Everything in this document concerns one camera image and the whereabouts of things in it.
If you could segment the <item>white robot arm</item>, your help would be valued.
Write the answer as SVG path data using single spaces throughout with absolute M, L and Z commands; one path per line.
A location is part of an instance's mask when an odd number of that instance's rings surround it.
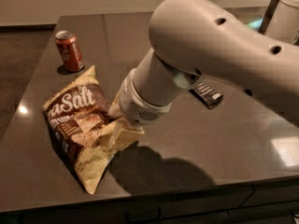
M 110 146 L 123 149 L 202 77 L 243 90 L 291 123 L 299 120 L 295 45 L 261 35 L 208 0 L 165 0 L 149 22 L 151 48 L 122 82 L 109 110 Z

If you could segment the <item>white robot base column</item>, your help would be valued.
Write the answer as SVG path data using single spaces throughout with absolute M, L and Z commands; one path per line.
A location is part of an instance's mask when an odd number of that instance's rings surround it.
M 299 45 L 299 0 L 279 0 L 265 34 Z

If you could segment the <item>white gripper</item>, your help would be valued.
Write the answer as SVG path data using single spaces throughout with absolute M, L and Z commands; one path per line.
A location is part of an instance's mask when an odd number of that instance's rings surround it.
M 136 91 L 134 74 L 135 69 L 132 69 L 122 82 L 107 113 L 110 118 L 117 119 L 108 142 L 108 148 L 112 150 L 124 150 L 137 141 L 144 134 L 141 125 L 155 123 L 171 107 L 171 104 L 157 106 L 143 100 Z

